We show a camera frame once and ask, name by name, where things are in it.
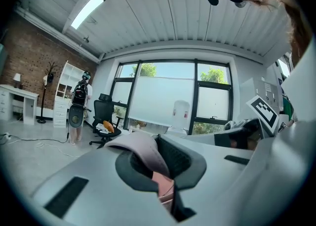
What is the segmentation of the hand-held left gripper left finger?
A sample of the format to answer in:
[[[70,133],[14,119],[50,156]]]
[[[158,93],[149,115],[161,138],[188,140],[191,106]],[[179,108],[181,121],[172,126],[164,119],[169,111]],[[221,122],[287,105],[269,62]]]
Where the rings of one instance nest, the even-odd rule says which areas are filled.
[[[174,226],[177,222],[159,201],[152,176],[131,151],[105,147],[46,179],[33,199],[65,224]]]

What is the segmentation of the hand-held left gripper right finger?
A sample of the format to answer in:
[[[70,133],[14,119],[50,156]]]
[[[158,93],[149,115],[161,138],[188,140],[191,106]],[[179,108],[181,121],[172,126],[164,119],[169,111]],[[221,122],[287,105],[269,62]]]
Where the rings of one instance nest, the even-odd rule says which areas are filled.
[[[181,226],[239,226],[265,169],[268,140],[255,151],[208,145],[171,135],[158,149],[175,183],[173,211]]]

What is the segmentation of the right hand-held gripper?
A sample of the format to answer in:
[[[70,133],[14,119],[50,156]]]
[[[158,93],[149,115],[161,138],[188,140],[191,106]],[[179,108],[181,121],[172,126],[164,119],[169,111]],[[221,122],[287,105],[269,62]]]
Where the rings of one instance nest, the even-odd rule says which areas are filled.
[[[260,96],[247,101],[240,121],[229,121],[224,131],[214,134],[216,146],[255,150],[259,142],[273,137],[279,123],[279,115]]]

